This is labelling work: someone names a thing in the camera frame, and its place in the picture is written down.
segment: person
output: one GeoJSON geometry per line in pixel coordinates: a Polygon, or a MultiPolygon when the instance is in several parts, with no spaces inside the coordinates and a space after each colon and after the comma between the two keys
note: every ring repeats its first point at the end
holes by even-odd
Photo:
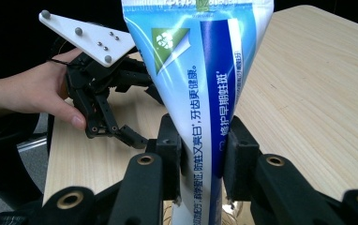
{"type": "MultiPolygon", "coordinates": [[[[74,49],[53,59],[70,62],[81,53],[74,49]]],[[[0,79],[0,117],[9,113],[49,113],[85,130],[86,121],[78,109],[67,104],[67,66],[45,62],[19,74],[0,79]]]]}

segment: light wood tabletop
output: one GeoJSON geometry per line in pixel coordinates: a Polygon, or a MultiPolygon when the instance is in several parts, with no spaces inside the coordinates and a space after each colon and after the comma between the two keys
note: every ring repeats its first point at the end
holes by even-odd
{"type": "MultiPolygon", "coordinates": [[[[167,111],[143,90],[109,102],[120,126],[153,139],[167,111]]],[[[358,24],[311,6],[274,13],[235,114],[264,154],[289,159],[316,190],[341,200],[358,188],[358,24]]],[[[141,152],[56,119],[44,202],[70,186],[99,193],[141,152]]]]}

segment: floor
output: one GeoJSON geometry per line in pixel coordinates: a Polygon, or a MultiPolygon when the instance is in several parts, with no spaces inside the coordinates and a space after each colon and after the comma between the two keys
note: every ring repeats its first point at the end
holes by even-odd
{"type": "MultiPolygon", "coordinates": [[[[35,130],[35,133],[47,131],[48,115],[42,113],[35,130]]],[[[33,178],[41,191],[45,188],[45,180],[48,169],[48,154],[46,143],[29,149],[20,148],[20,155],[24,166],[33,178]]],[[[0,212],[11,211],[10,207],[0,200],[0,212]]]]}

